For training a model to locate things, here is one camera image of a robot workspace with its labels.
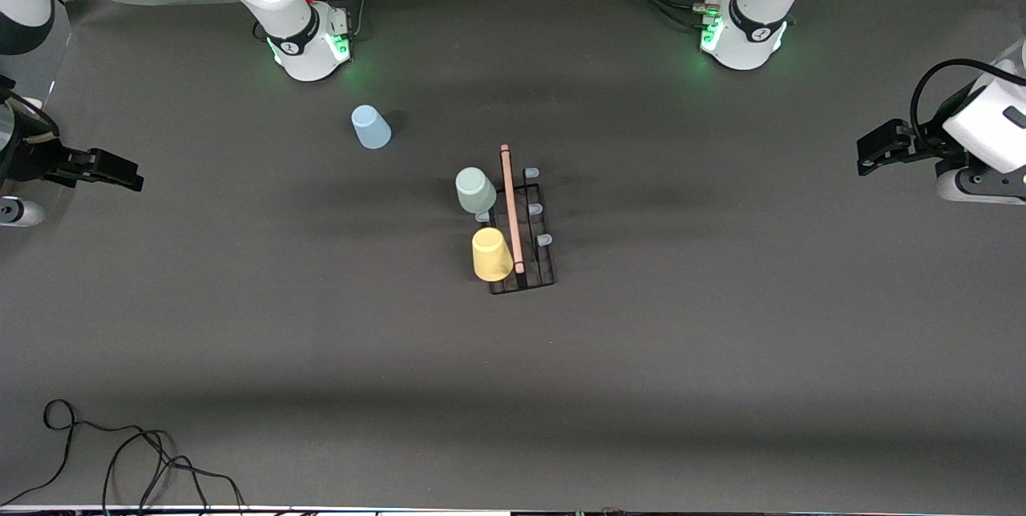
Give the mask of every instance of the gray fabric surface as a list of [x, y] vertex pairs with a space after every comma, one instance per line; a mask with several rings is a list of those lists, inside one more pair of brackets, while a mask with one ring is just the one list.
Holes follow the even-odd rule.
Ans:
[[[241, 5], [79, 8], [50, 111], [147, 184], [31, 185], [48, 222], [0, 233], [0, 491], [56, 466], [66, 397], [254, 504], [1022, 513], [1026, 216], [855, 166], [926, 68], [1020, 37], [1016, 1], [795, 14], [738, 74], [639, 0], [372, 0], [300, 84]], [[498, 299], [451, 183], [501, 143], [560, 282]], [[98, 502], [118, 440], [26, 502]]]

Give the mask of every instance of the wooden dowel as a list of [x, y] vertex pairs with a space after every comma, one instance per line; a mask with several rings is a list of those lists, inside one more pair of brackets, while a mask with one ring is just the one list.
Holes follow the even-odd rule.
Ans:
[[500, 148], [503, 158], [503, 187], [506, 188], [506, 213], [510, 217], [510, 247], [513, 248], [513, 271], [523, 274], [523, 250], [520, 249], [520, 223], [516, 217], [516, 196], [513, 194], [513, 159], [510, 147], [503, 144]]

